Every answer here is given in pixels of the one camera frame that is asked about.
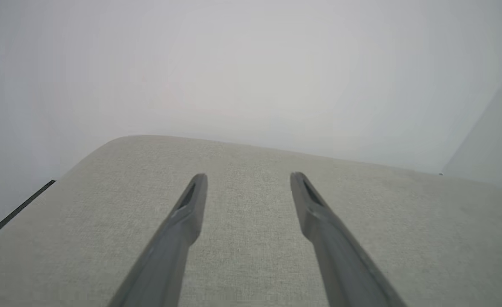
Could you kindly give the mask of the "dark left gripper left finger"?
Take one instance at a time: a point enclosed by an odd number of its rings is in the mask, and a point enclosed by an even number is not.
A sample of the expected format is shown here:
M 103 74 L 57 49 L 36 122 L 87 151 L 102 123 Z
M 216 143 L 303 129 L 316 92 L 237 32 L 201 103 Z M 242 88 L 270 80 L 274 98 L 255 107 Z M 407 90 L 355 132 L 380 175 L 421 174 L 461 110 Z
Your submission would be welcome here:
M 198 239 L 208 190 L 196 174 L 109 302 L 110 307 L 176 307 L 190 246 Z

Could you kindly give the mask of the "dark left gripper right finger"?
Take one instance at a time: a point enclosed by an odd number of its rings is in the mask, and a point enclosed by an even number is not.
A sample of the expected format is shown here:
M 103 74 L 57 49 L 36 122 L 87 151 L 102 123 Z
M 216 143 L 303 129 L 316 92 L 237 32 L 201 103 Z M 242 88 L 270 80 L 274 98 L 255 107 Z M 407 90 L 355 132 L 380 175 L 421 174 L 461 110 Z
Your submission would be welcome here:
M 331 307 L 404 307 L 368 253 L 302 172 L 290 175 L 300 229 L 313 245 Z

